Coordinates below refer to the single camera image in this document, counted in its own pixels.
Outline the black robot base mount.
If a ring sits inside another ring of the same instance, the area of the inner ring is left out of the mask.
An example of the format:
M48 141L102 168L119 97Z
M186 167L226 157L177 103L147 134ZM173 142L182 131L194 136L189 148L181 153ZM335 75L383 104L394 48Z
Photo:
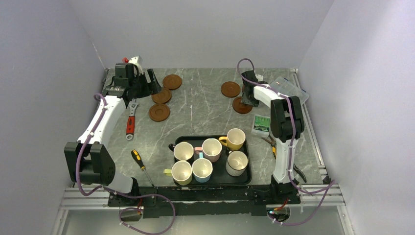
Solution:
M250 214L263 216L272 207L298 205L298 191L275 183L268 185L217 187L139 187L126 197L114 192L108 199L109 207L141 206L144 218L187 215Z

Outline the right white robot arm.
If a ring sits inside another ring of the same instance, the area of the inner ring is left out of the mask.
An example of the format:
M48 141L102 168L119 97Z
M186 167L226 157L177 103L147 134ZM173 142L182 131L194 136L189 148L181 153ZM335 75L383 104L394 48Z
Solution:
M278 92L271 85L258 81L254 70L239 74L245 89L243 102L270 108L270 137L276 142L276 165L272 174L270 198L282 203L289 194L298 192L294 182L294 155L298 140L305 129L300 99Z

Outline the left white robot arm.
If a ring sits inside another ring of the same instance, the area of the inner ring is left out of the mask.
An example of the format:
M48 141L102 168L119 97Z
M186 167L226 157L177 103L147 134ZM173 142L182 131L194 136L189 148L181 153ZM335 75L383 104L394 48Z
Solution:
M121 173L115 166L106 145L115 125L129 104L138 98L157 94L161 86L153 69L139 71L133 63L117 63L115 74L101 93L94 94L99 101L96 113L86 131L75 142L68 142L64 154L69 175L80 192L83 185L95 185L121 194L129 206L140 201L141 192L134 188L137 181Z

